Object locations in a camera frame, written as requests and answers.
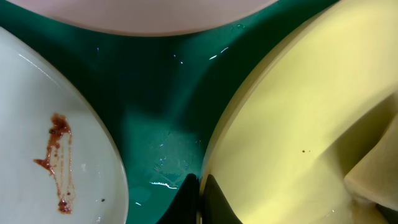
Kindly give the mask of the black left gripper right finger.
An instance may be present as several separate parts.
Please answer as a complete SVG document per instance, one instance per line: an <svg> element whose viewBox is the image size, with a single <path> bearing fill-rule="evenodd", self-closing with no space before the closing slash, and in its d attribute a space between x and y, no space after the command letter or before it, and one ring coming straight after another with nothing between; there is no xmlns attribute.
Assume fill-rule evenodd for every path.
<svg viewBox="0 0 398 224"><path fill-rule="evenodd" d="M242 224L211 174L206 179L201 198L202 224Z"/></svg>

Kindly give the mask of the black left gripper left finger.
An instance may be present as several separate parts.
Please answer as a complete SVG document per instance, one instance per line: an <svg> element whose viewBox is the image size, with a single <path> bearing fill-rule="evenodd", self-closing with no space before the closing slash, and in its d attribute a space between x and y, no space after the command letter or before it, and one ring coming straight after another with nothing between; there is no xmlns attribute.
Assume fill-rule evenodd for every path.
<svg viewBox="0 0 398 224"><path fill-rule="evenodd" d="M157 224L196 224L198 201L198 177L188 174Z"/></svg>

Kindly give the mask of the yellow plate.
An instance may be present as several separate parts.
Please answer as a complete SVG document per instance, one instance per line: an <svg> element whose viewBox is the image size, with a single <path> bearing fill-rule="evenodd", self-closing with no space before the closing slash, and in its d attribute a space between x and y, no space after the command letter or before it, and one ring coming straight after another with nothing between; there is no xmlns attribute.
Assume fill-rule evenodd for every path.
<svg viewBox="0 0 398 224"><path fill-rule="evenodd" d="M248 75L203 161L242 223L397 222L397 1L338 1Z"/></svg>

